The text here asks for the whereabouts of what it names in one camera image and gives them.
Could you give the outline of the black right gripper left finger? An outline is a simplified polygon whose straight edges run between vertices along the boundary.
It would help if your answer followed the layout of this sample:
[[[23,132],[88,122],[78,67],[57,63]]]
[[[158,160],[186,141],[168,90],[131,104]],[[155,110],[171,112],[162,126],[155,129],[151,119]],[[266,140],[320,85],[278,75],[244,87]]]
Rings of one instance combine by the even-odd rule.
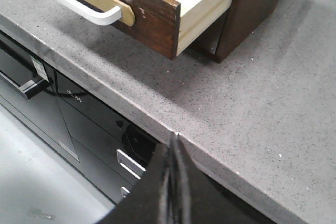
[[[169,149],[156,146],[140,181],[99,223],[169,223]]]

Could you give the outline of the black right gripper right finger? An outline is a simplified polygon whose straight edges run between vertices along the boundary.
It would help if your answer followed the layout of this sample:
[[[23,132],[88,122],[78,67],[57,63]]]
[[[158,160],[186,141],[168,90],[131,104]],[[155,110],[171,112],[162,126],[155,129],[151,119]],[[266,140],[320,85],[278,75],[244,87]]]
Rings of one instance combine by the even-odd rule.
[[[218,191],[178,136],[172,138],[172,210],[175,223],[270,223],[240,198]]]

